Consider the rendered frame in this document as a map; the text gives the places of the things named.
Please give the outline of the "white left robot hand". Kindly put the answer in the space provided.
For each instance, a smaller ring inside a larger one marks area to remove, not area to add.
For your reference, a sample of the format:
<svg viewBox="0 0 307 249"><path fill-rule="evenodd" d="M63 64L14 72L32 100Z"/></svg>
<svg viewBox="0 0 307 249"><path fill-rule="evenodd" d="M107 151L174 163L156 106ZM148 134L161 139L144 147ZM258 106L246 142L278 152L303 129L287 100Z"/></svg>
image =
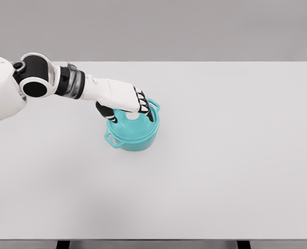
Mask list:
<svg viewBox="0 0 307 249"><path fill-rule="evenodd" d="M154 121L143 91L132 84L112 79L96 79L95 86L96 109L107 120L117 123L114 110L119 109L128 113L144 114L150 122Z"/></svg>

